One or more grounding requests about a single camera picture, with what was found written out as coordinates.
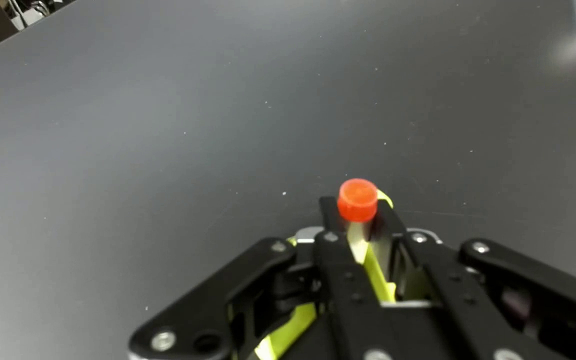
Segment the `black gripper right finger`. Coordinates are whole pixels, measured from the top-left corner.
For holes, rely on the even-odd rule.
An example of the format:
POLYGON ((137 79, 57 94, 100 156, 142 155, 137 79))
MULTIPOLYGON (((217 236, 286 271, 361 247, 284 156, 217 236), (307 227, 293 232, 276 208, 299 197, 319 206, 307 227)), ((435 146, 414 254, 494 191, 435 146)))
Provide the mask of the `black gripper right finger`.
POLYGON ((389 247, 398 302, 429 302, 449 322, 461 360, 576 360, 576 276, 490 238, 458 251, 409 229, 381 202, 372 240, 389 247))

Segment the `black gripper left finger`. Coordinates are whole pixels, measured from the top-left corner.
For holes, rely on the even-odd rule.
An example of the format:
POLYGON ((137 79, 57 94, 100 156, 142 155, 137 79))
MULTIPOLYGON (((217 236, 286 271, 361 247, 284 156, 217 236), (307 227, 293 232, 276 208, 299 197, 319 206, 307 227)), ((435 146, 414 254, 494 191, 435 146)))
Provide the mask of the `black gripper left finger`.
POLYGON ((138 326, 130 360, 365 360, 396 354, 376 284, 333 199, 307 243, 263 238, 138 326))

